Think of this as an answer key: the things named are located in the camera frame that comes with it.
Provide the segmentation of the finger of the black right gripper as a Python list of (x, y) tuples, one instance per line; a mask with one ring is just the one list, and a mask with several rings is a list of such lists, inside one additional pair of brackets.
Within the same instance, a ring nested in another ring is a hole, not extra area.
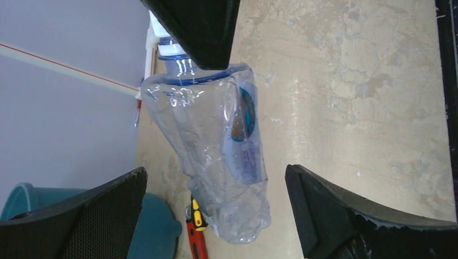
[(144, 0), (162, 57), (188, 55), (200, 69), (228, 68), (239, 0)]

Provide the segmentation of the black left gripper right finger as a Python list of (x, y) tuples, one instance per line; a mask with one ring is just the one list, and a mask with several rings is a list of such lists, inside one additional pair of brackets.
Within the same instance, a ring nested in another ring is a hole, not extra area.
[(386, 207), (301, 165), (285, 181), (304, 258), (457, 258), (457, 223)]

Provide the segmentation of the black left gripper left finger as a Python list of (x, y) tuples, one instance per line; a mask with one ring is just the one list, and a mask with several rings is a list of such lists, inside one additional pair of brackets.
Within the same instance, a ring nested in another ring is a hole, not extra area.
[(1, 221), (1, 258), (127, 258), (148, 174), (138, 167), (101, 186)]

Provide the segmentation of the clear bottle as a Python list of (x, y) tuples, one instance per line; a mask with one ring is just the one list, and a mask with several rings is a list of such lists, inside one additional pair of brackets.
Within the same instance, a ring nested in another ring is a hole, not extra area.
[(254, 73), (203, 70), (151, 16), (166, 70), (145, 79), (143, 104), (178, 155), (204, 219), (223, 240), (253, 242), (271, 223)]

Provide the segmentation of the teal plastic bin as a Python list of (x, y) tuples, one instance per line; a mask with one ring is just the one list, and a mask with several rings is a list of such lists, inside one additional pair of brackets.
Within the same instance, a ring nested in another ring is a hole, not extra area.
[[(18, 214), (52, 205), (84, 191), (19, 183), (6, 200), (1, 220), (9, 220)], [(173, 258), (181, 233), (181, 223), (174, 218), (167, 203), (154, 194), (146, 193), (127, 257)]]

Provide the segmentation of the white PVC pipe frame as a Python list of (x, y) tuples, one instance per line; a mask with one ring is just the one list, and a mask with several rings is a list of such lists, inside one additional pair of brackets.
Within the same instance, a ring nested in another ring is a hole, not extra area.
[[(146, 33), (146, 42), (145, 42), (145, 70), (143, 78), (146, 79), (154, 74), (156, 68), (156, 59), (157, 59), (157, 48), (159, 38), (154, 34), (153, 29), (153, 18), (154, 15), (152, 12), (149, 12), (150, 20), (149, 27)], [(135, 97), (138, 101), (142, 100), (140, 87), (134, 87), (128, 84), (123, 84), (121, 82), (115, 81), (113, 79), (102, 77), (98, 74), (91, 73), (79, 69), (56, 60), (49, 59), (44, 56), (40, 56), (25, 50), (13, 47), (6, 43), (1, 43), (1, 55), (9, 57), (20, 62), (25, 62), (31, 65), (35, 65), (47, 70), (55, 71), (79, 80), (83, 80), (92, 84), (103, 86), (123, 94)]]

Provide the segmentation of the yellow black handled screwdriver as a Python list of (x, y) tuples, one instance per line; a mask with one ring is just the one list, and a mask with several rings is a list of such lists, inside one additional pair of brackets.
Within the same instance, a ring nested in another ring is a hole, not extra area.
[(191, 221), (196, 231), (204, 231), (208, 226), (197, 200), (191, 196)]

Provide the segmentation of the red-handled adjustable wrench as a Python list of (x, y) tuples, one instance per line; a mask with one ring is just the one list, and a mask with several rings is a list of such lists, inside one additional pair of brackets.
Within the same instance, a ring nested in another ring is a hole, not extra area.
[(185, 208), (188, 240), (193, 259), (208, 259), (203, 231), (197, 231), (191, 216), (191, 205)]

